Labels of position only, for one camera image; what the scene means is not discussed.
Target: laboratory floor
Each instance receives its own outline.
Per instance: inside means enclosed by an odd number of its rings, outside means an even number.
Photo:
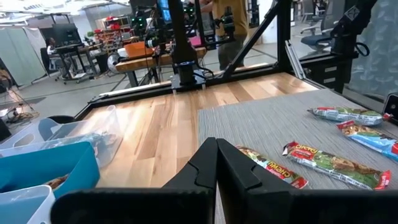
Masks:
[[[292,27],[291,42],[293,43],[299,57],[303,57],[313,50],[300,42],[303,37],[300,30],[303,27],[308,27],[308,24],[301,24],[300,26]],[[255,45],[244,59],[245,66],[255,64],[272,64],[277,61],[277,43]],[[217,50],[207,52],[203,59],[204,67],[213,71],[219,70]],[[138,80],[140,80],[147,72],[147,69],[142,69],[136,72]],[[6,103],[17,100],[17,95],[25,100],[34,100],[37,98],[44,98],[41,101],[32,104],[32,108],[39,112],[39,115],[34,119],[46,118],[53,115],[69,115],[75,116],[81,111],[88,101],[100,93],[113,90],[122,90],[129,88],[129,80],[125,74],[118,74],[112,77],[102,75],[94,80],[85,80],[79,84],[75,82],[68,82],[64,85],[62,82],[56,82],[54,76],[45,77],[38,80],[33,85],[23,86],[20,89],[14,88],[9,93],[0,94],[0,110],[4,109]],[[164,68],[162,71],[161,80],[169,80],[173,75],[170,68]],[[11,130],[12,133],[18,132],[23,126],[16,126]]]

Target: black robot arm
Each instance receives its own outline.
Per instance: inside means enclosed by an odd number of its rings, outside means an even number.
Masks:
[[[369,48],[363,43],[356,42],[356,36],[368,26],[371,20],[371,11],[377,0],[362,0],[346,11],[343,17],[338,21],[336,27],[330,32],[332,38],[335,38],[335,44],[332,52],[339,55],[355,54],[356,49],[361,55],[368,56]],[[358,46],[366,49],[363,53]]]

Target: orange box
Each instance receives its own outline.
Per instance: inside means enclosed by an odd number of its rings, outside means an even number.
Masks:
[[[134,57],[148,57],[151,56],[154,51],[152,49],[149,49],[145,47],[145,44],[143,41],[137,42],[137,43],[131,43],[131,44],[126,44],[124,46],[124,49],[126,49],[126,53],[129,56],[129,58],[134,58]]]

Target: black metal frame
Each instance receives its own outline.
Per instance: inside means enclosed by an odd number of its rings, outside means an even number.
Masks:
[[[248,78],[272,75],[274,73],[279,72],[287,72],[292,73],[292,67],[289,62],[289,58],[287,56],[287,52],[285,50],[285,40],[290,40],[290,7],[291,7],[291,0],[279,0],[279,2],[274,3],[274,7],[267,13],[267,15],[271,15],[272,18],[264,19],[262,24],[259,26],[257,31],[251,37],[249,42],[244,46],[244,48],[240,51],[239,55],[235,58],[234,62],[229,65],[229,67],[224,72],[224,78],[216,78],[210,79],[206,81],[207,86],[217,85],[221,83],[227,82],[235,82],[238,80],[244,80]],[[257,39],[261,36],[262,32],[266,29],[266,27],[271,23],[275,16],[278,16],[278,23],[277,23],[277,49],[278,49],[278,61],[273,65],[265,65],[256,68],[248,68],[245,70],[238,70],[236,71],[236,65],[239,59],[244,58],[246,54],[249,52],[251,47],[257,41]],[[348,56],[341,56],[335,54],[320,54],[316,55],[311,58],[304,58],[300,60],[302,67],[309,67],[314,64],[319,63],[333,63],[333,62],[344,62],[346,60],[352,60],[352,57],[349,58]],[[304,79],[305,82],[319,88],[326,88],[325,86],[316,83],[309,79]],[[76,120],[82,120],[86,115],[90,113],[91,110],[103,106],[115,105],[118,103],[125,103],[129,101],[141,100],[144,98],[150,98],[160,95],[171,94],[172,88],[171,83],[160,84],[156,86],[149,86],[145,89],[138,89],[138,90],[124,90],[119,93],[104,93],[98,97],[98,100],[89,102],[76,116]],[[363,106],[360,102],[357,102],[351,98],[343,96],[348,100],[357,103]]]

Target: clear plastic container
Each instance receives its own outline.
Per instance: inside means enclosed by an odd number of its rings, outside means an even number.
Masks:
[[[51,187],[39,185],[0,194],[0,223],[49,224],[55,201]]]
[[[109,106],[99,119],[58,124],[42,119],[0,145],[0,157],[14,156],[88,141],[95,149],[99,167],[109,164],[123,138],[116,107]]]

